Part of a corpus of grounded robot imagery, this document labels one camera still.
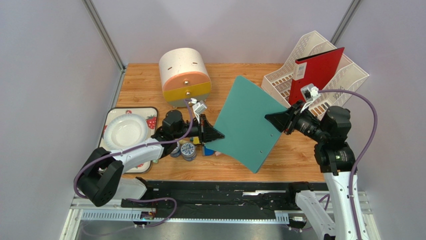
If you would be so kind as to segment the teal file folder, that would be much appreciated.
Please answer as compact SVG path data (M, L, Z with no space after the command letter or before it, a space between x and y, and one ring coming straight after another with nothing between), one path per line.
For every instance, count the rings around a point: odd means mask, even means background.
M224 138L205 146L234 158L256 174L281 137L265 116L286 110L259 86L239 75L214 124Z

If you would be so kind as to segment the red file folder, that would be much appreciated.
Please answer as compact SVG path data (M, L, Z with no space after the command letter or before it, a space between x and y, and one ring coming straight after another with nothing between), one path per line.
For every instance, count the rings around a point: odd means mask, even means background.
M322 90L334 77L344 50L344 47L340 47L296 59L288 103L293 105L297 101L303 100L301 89L309 84Z

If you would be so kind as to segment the round drawer storage box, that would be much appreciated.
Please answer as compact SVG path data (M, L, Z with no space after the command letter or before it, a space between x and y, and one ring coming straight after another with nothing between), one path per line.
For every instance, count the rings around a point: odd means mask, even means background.
M185 107L185 99L204 101L212 90L212 81L201 54L189 47L166 52L159 60L161 89L165 101L173 107Z

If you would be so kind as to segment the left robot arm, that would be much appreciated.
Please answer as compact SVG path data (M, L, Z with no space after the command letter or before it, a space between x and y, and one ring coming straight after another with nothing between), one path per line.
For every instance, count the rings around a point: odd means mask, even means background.
M114 197L125 172L170 155L180 140L193 137L206 144L224 139L225 135L208 122L205 114L184 121L179 110L170 110L161 127L143 143L116 151L96 148L75 176L74 192L90 200L96 207L101 207Z

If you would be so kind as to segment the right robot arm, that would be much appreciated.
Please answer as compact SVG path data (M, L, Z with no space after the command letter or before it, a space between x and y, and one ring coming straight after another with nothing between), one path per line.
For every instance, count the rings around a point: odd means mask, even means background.
M303 211L320 240L368 240L359 203L357 176L351 174L356 158L346 142L352 125L350 111L330 106L322 119L303 109L299 100L283 112L265 115L279 132L298 131L316 142L314 157L323 174L332 203L331 218L308 182L293 182L291 203Z

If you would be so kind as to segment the yellow bone-shaped eraser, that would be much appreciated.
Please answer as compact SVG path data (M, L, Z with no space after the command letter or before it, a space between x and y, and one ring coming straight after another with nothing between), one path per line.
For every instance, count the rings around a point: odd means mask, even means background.
M192 143L193 143L194 145L200 145L200 144L201 144L201 142L200 142L199 137L193 137L193 138L192 138Z

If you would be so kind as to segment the blue patterned tape roll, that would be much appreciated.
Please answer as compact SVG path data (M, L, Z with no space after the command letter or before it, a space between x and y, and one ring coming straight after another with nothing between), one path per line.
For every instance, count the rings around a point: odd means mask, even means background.
M191 162L197 157L196 146L192 142L186 142L181 145L180 153L184 160Z
M176 142L176 148L170 153L172 158L177 158L181 155L181 144L180 142Z

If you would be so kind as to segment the strawberry pattern tray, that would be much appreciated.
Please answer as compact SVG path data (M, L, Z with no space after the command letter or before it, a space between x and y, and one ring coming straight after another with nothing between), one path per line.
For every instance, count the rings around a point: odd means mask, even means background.
M146 137L145 140L147 140L151 135L154 134L155 129L157 128L157 124L158 124L158 110L155 107L127 107L127 108L126 107L116 107L116 108L111 109L106 116L102 135L101 135L101 138L100 138L99 144L98 144L99 147L102 147L107 151L112 151L112 149L109 149L105 145L103 135L104 135L105 129L107 127L107 124L109 124L116 117L118 117L120 115L124 115L124 114L136 114L136 115L143 117L146 120L146 123L149 127L149 130L148 130L148 134L147 134L147 137Z

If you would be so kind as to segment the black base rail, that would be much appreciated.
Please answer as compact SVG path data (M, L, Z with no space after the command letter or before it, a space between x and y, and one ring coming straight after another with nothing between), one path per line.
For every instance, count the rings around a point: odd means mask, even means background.
M122 199L122 208L155 210L177 219L272 220L276 211L297 211L290 182L147 181L143 200Z

